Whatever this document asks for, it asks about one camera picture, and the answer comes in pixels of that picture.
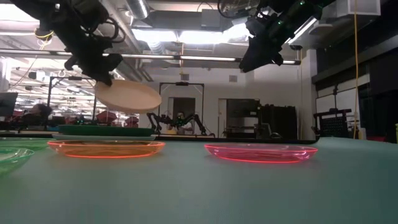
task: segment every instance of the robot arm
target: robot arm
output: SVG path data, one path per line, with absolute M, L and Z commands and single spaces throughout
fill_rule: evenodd
M 256 12 L 246 22 L 246 28 L 253 35 L 249 48 L 239 67 L 250 72 L 269 63 L 282 65 L 282 45 L 295 37 L 299 29 L 312 16 L 320 19 L 322 9 L 336 0 L 261 0 Z M 275 13 L 264 15 L 265 8 Z
M 188 124 L 188 122 L 190 122 L 191 120 L 194 120 L 200 128 L 201 135 L 207 136 L 206 128 L 203 126 L 203 124 L 200 121 L 199 116 L 197 114 L 191 114 L 190 116 L 186 117 L 185 119 L 178 119 L 176 121 L 172 120 L 170 117 L 168 117 L 164 114 L 162 114 L 162 116 L 157 116 L 155 113 L 147 113 L 147 116 L 149 118 L 149 122 L 152 126 L 152 129 L 155 130 L 156 134 L 160 134 L 160 131 L 162 130 L 160 123 L 169 124 L 169 125 L 171 125 L 171 127 L 179 128 L 181 126 Z
M 184 120 L 181 121 L 179 126 L 184 126 L 188 124 L 191 120 L 194 120 L 200 129 L 200 134 L 203 136 L 206 136 L 206 128 L 203 126 L 202 122 L 199 119 L 199 116 L 197 114 L 191 114 L 190 116 L 187 116 Z
M 78 65 L 82 74 L 111 85 L 109 72 L 123 60 L 119 54 L 103 56 L 118 36 L 119 27 L 97 0 L 11 0 L 18 8 L 40 21 L 40 30 L 53 30 L 72 57 L 65 63 L 67 70 Z M 99 24 L 115 26 L 114 37 L 94 35 Z

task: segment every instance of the yellow cable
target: yellow cable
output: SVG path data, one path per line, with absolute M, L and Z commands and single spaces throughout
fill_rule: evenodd
M 358 78 L 359 78 L 359 63 L 358 63 L 358 25 L 356 18 L 357 2 L 354 0 L 354 36 L 355 36 L 355 67 L 356 67 L 356 79 L 355 79 L 355 109 L 354 109 L 354 139 L 356 139 L 356 119 L 357 119 L 357 106 L 358 106 Z
M 49 34 L 47 34 L 47 35 L 44 35 L 44 36 L 39 36 L 39 35 L 36 35 L 36 30 L 37 30 L 37 28 L 35 29 L 35 36 L 37 37 L 37 38 L 48 38 L 48 37 L 50 37 L 51 35 L 53 35 L 54 34 L 54 31 L 51 31 L 51 33 L 49 33 Z

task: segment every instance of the translucent plate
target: translucent plate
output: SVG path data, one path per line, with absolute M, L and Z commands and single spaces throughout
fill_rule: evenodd
M 0 149 L 0 177 L 23 166 L 35 152 L 29 149 Z
M 318 151 L 314 147 L 273 144 L 206 144 L 205 148 L 221 159 L 270 163 L 305 161 Z
M 0 138 L 0 147 L 12 147 L 38 151 L 47 148 L 47 142 L 52 139 L 45 138 Z
M 132 158 L 151 156 L 163 149 L 165 143 L 153 141 L 50 141 L 49 146 L 59 154 L 82 158 Z
M 77 136 L 66 134 L 53 134 L 56 140 L 113 140 L 113 141 L 153 141 L 156 136 L 149 137 L 129 137 L 129 136 Z

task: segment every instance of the ceiling light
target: ceiling light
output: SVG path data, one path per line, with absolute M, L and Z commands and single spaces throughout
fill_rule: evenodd
M 64 82 L 64 81 L 60 81 L 60 84 L 64 85 L 64 86 L 70 86 L 69 83 Z
M 224 42 L 223 33 L 206 31 L 183 31 L 178 40 L 185 44 L 219 44 Z
M 0 5 L 0 21 L 15 21 L 15 22 L 36 22 L 34 19 L 24 11 L 20 10 L 13 4 L 1 4 Z
M 69 86 L 69 87 L 67 87 L 67 91 L 70 93 L 79 93 L 80 89 L 76 88 L 76 87 Z
M 132 29 L 137 40 L 145 42 L 173 42 L 177 41 L 177 36 L 171 30 L 139 30 Z
M 0 35 L 23 36 L 23 35 L 35 35 L 35 34 L 33 32 L 5 32 L 5 31 L 0 31 Z
M 307 31 L 314 23 L 316 23 L 316 21 L 317 21 L 316 18 L 311 18 L 310 22 L 308 22 L 305 26 L 302 26 L 302 27 L 298 28 L 294 32 L 295 37 L 293 39 L 286 40 L 286 43 L 292 44 L 293 42 L 295 42 L 301 35 L 304 34 L 305 31 Z
M 125 58 L 141 58 L 141 59 L 174 59 L 173 55 L 138 55 L 138 54 L 122 54 Z
M 247 36 L 252 37 L 249 30 L 246 28 L 245 23 L 232 26 L 231 28 L 223 32 L 223 38 L 225 42 L 228 42 L 229 39 L 236 39 Z
M 236 58 L 227 58 L 227 57 L 201 57 L 201 56 L 181 56 L 182 60 L 208 60 L 208 61 L 216 61 L 216 62 L 234 62 Z
M 123 79 L 123 80 L 124 80 L 123 76 L 119 73 L 119 71 L 118 71 L 116 68 L 113 70 L 113 72 L 114 72 L 120 79 Z
M 293 60 L 284 60 L 284 65 L 295 65 L 296 61 Z

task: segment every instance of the pink plate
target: pink plate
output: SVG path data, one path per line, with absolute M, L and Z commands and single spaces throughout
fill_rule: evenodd
M 243 162 L 291 163 L 311 158 L 318 149 L 276 144 L 206 144 L 205 148 L 221 159 Z

